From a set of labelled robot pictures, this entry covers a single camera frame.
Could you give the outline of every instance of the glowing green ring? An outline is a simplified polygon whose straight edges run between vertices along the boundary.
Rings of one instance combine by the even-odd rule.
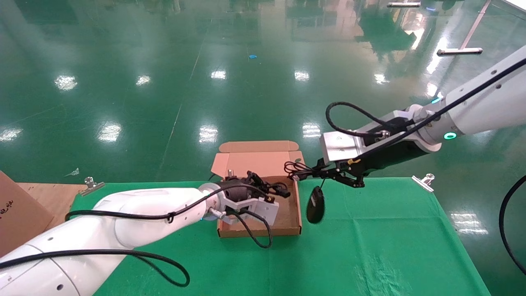
[[[449,132],[444,135],[444,139],[446,140],[453,140],[457,137],[457,134]]]

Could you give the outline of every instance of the metal bar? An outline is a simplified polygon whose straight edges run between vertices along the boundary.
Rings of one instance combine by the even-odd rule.
[[[389,2],[387,7],[420,7],[420,2],[407,2],[407,0],[404,0],[404,2]]]
[[[481,54],[482,49],[480,47],[473,48],[446,48],[445,50],[438,50],[437,55],[453,55],[453,54]]]
[[[464,42],[462,42],[462,45],[460,46],[459,50],[463,50],[468,45],[469,39],[471,39],[471,36],[473,35],[473,33],[475,33],[475,30],[479,26],[480,20],[486,13],[486,9],[490,5],[490,2],[491,0],[487,0],[484,6],[482,7],[482,9],[480,10],[479,15],[477,16],[477,19],[475,19],[473,26],[471,26],[471,29],[469,30],[468,36],[466,36],[466,38],[464,39]]]

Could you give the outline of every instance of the box lid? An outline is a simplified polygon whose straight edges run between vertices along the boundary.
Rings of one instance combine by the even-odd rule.
[[[0,171],[0,257],[41,234],[53,215]]]
[[[219,147],[211,171],[222,177],[228,175],[228,170],[237,176],[247,171],[260,177],[286,176],[285,162],[303,162],[298,149],[298,144],[292,141],[227,142]]]

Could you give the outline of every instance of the black cable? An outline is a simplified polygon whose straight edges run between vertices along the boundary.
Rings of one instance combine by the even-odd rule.
[[[252,231],[250,230],[250,228],[248,227],[247,223],[245,222],[245,220],[243,220],[243,218],[241,218],[241,214],[248,214],[248,215],[251,215],[252,217],[255,217],[256,219],[260,220],[261,222],[263,222],[263,224],[265,224],[265,227],[267,228],[267,232],[268,232],[268,244],[267,245],[263,245],[261,244],[257,239],[256,237],[252,234]],[[256,245],[260,246],[261,248],[263,249],[268,249],[272,246],[272,233],[270,232],[270,225],[268,224],[267,220],[265,220],[263,217],[261,217],[260,215],[254,213],[254,212],[251,212],[249,210],[245,210],[245,209],[241,209],[239,210],[239,212],[236,212],[236,211],[228,211],[227,212],[227,215],[234,215],[236,216],[236,218],[243,224],[243,226],[245,227],[245,229],[247,230],[248,232],[248,235],[252,238],[252,240],[256,243]]]
[[[40,253],[35,255],[29,255],[17,259],[12,259],[9,261],[5,261],[0,263],[0,270],[4,268],[13,267],[15,265],[24,264],[31,261],[37,261],[37,260],[43,260],[43,259],[50,259],[50,258],[56,258],[56,257],[68,257],[68,256],[81,256],[81,255],[130,255],[133,256],[146,264],[148,264],[150,267],[152,267],[156,272],[158,272],[165,280],[167,280],[169,283],[176,285],[178,287],[186,287],[190,284],[190,274],[188,271],[178,262],[161,255],[148,253],[148,252],[142,252],[142,251],[135,251],[135,250],[111,250],[111,249],[91,249],[91,250],[64,250],[64,251],[55,251],[55,252],[47,252],[47,253]],[[167,276],[158,266],[153,264],[151,261],[145,259],[145,258],[152,258],[160,261],[164,261],[177,269],[179,269],[183,275],[185,276],[186,281],[184,283],[176,282],[173,279],[171,279],[169,276]]]
[[[208,181],[212,180],[212,178],[213,178],[214,176],[217,176],[216,173],[212,173],[212,175],[210,176],[210,178],[208,178]]]
[[[253,190],[258,191],[259,193],[263,194],[264,197],[267,197],[267,194],[263,192],[261,189],[254,187],[252,185],[248,184],[230,184],[222,187],[221,189],[212,191],[210,194],[204,196],[200,200],[194,202],[193,204],[190,204],[189,206],[175,212],[169,212],[164,215],[139,215],[139,214],[128,214],[128,213],[120,213],[120,212],[111,212],[111,211],[99,211],[99,210],[77,210],[77,211],[71,211],[66,214],[65,220],[68,221],[71,219],[72,216],[76,215],[92,215],[92,216],[109,216],[109,217],[117,217],[117,218],[126,218],[126,219],[141,219],[141,220],[164,220],[167,219],[169,223],[171,223],[174,220],[174,217],[177,215],[181,215],[184,212],[190,210],[191,208],[197,206],[201,202],[205,201],[206,199],[210,198],[211,196],[224,191],[226,189],[230,188],[236,188],[236,187],[246,187]]]
[[[519,187],[526,182],[526,176],[522,177],[520,180],[517,181],[513,185],[513,187],[506,193],[506,196],[502,200],[502,204],[500,206],[499,211],[499,231],[500,231],[500,238],[502,238],[502,243],[504,244],[504,247],[506,248],[506,251],[508,252],[508,255],[511,257],[511,260],[517,265],[517,267],[526,275],[526,268],[515,258],[515,255],[511,251],[510,245],[508,244],[508,240],[506,239],[506,234],[504,233],[504,214],[506,212],[506,207],[508,206],[508,202],[510,201],[510,198],[513,196],[515,191],[519,189]]]
[[[354,104],[351,104],[349,102],[334,102],[334,103],[330,103],[327,106],[327,108],[325,109],[325,118],[327,119],[327,122],[329,123],[329,125],[335,131],[338,131],[338,132],[341,132],[341,133],[344,133],[344,134],[348,134],[348,135],[351,135],[351,136],[356,136],[356,137],[382,137],[382,133],[359,133],[359,132],[353,132],[353,131],[349,131],[349,130],[346,130],[346,129],[342,129],[341,127],[335,125],[334,122],[332,121],[332,119],[330,118],[330,111],[331,111],[332,108],[334,108],[336,106],[351,107],[354,110],[360,112],[361,114],[367,116],[371,120],[377,122],[378,124],[380,124],[381,126],[383,126],[386,129],[389,129],[389,128],[392,129],[392,128],[396,127],[393,124],[387,123],[387,122],[385,122],[385,121],[383,121],[383,120],[381,120],[379,118],[374,117],[369,112],[365,111],[364,109],[362,109],[362,108],[360,108],[360,107],[358,107],[358,106],[356,106]]]
[[[483,84],[479,85],[478,87],[476,87],[475,89],[473,89],[472,91],[470,91],[469,93],[465,94],[464,96],[458,98],[456,101],[454,101],[453,103],[447,105],[446,107],[442,108],[440,111],[436,112],[435,114],[431,115],[430,117],[426,118],[425,120],[423,120],[422,122],[420,122],[419,124],[415,125],[414,127],[410,128],[409,130],[407,130],[405,133],[401,134],[401,135],[398,135],[390,140],[388,140],[387,142],[371,149],[371,150],[368,150],[368,151],[365,151],[364,153],[362,153],[361,155],[353,158],[352,160],[354,161],[357,161],[357,160],[360,160],[360,159],[363,159],[369,155],[372,155],[382,149],[384,149],[385,147],[391,145],[391,144],[394,144],[396,142],[398,142],[399,140],[402,140],[403,138],[407,137],[408,135],[416,132],[417,130],[423,128],[424,126],[426,126],[428,123],[432,122],[433,120],[437,119],[438,117],[440,117],[442,114],[444,114],[445,112],[453,109],[454,107],[462,104],[464,101],[466,101],[467,99],[473,97],[474,95],[478,94],[479,92],[483,91],[485,88],[487,88],[488,86],[492,85],[493,83],[497,82],[499,79],[502,79],[504,76],[510,74],[511,72],[517,70],[518,68],[522,67],[526,65],[526,58],[522,59],[521,61],[513,64],[512,66],[510,66],[509,68],[505,69],[504,71],[500,72],[499,74],[495,75],[493,78],[487,80],[486,82],[484,82]]]
[[[308,176],[311,176],[315,170],[301,162],[285,162],[283,170],[288,174],[289,178],[297,176],[301,180],[305,179]]]

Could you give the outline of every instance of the wooden table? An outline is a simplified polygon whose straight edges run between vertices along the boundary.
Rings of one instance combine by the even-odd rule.
[[[46,230],[64,222],[64,216],[69,212],[75,196],[86,189],[85,184],[18,183],[18,186],[53,214],[53,220]]]

